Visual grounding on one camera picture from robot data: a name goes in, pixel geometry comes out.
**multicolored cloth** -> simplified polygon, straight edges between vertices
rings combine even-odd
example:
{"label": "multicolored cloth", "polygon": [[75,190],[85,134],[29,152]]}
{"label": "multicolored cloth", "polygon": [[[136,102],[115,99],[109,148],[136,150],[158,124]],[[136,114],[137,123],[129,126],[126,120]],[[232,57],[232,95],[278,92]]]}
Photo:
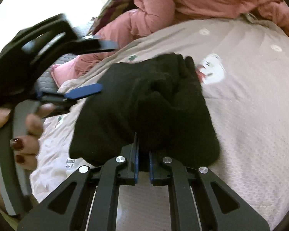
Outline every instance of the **multicolored cloth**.
{"label": "multicolored cloth", "polygon": [[94,19],[94,23],[87,35],[95,35],[100,29],[115,20],[119,15],[136,8],[138,7],[134,4],[134,0],[108,0],[102,7],[99,16]]}

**bed sheet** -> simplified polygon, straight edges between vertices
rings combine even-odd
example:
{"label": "bed sheet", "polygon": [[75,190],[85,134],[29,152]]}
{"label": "bed sheet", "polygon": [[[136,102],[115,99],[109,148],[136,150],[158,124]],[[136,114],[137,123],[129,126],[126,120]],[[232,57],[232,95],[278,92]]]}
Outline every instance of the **bed sheet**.
{"label": "bed sheet", "polygon": [[[169,52],[190,55],[222,147],[210,169],[273,230],[289,210],[289,38],[272,22],[250,21],[193,20],[168,27],[133,41],[59,91],[98,82],[117,62],[137,65]],[[31,175],[38,201],[86,164],[68,158],[84,101],[45,122],[39,165]],[[137,186],[120,187],[119,202],[116,230],[171,230],[167,188],[152,187],[147,173],[140,173]]]}

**black fabric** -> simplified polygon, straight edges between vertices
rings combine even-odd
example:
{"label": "black fabric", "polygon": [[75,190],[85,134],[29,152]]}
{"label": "black fabric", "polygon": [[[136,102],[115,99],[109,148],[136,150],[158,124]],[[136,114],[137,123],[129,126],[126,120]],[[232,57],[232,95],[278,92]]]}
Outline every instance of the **black fabric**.
{"label": "black fabric", "polygon": [[141,152],[166,148],[185,166],[208,166],[220,147],[191,57],[165,54],[113,64],[75,125],[70,157],[103,165],[139,138]]}

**pink comforter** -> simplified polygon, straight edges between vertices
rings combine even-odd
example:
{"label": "pink comforter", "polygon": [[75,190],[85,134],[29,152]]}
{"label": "pink comforter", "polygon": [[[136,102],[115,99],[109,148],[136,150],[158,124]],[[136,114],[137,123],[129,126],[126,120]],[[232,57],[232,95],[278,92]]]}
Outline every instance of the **pink comforter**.
{"label": "pink comforter", "polygon": [[[273,21],[289,36],[289,7],[283,0],[134,0],[139,9],[127,11],[102,28],[97,35],[116,41],[122,48],[133,40],[186,20],[237,18],[253,12]],[[88,72],[95,64],[112,55],[86,54],[54,65],[52,75],[58,86]]]}

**metal pivot bolt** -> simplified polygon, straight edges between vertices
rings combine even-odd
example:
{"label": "metal pivot bolt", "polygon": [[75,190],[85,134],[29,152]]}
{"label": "metal pivot bolt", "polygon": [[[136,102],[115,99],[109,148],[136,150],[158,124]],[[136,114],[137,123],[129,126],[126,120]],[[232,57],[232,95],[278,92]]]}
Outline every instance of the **metal pivot bolt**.
{"label": "metal pivot bolt", "polygon": [[202,173],[202,174],[206,174],[207,172],[209,172],[209,170],[208,170],[207,167],[200,167],[199,168],[199,172]]}
{"label": "metal pivot bolt", "polygon": [[171,163],[172,162],[172,159],[170,157],[164,157],[163,158],[163,162],[164,163]]}
{"label": "metal pivot bolt", "polygon": [[118,163],[122,163],[122,162],[124,162],[125,161],[125,157],[117,157],[116,158],[116,162],[118,162]]}
{"label": "metal pivot bolt", "polygon": [[89,171],[89,168],[87,166],[81,166],[78,171],[82,174],[87,173]]}

